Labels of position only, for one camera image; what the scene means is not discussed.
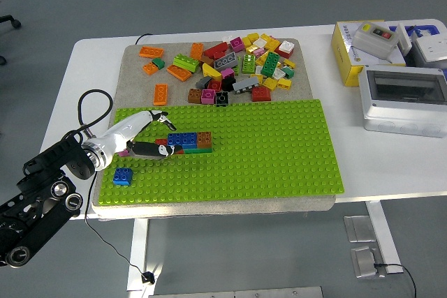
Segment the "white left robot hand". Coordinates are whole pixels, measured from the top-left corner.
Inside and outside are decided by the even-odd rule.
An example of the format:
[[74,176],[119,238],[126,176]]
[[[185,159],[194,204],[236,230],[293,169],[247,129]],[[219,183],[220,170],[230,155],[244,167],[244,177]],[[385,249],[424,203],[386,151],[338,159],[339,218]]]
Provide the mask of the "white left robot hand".
[[108,129],[94,141],[101,148],[99,153],[103,169],[111,164],[116,153],[127,150],[130,155],[149,159],[164,159],[183,150],[182,145],[162,145],[152,142],[135,142],[135,137],[146,129],[153,121],[160,122],[171,131],[176,127],[167,118],[168,113],[160,110],[142,111],[125,118]]

